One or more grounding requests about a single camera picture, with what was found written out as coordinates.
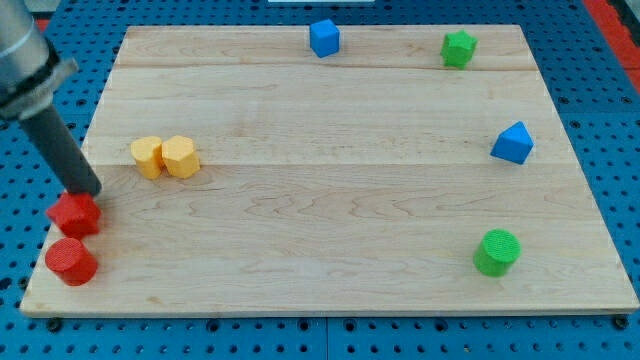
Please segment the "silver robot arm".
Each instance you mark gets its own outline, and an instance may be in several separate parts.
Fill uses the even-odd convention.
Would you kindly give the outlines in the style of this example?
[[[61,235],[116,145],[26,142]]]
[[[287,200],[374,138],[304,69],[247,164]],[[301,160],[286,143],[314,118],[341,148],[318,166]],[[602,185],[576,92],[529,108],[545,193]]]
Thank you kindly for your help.
[[[53,104],[54,92],[78,71],[62,59],[22,0],[1,0],[1,118],[24,120]]]

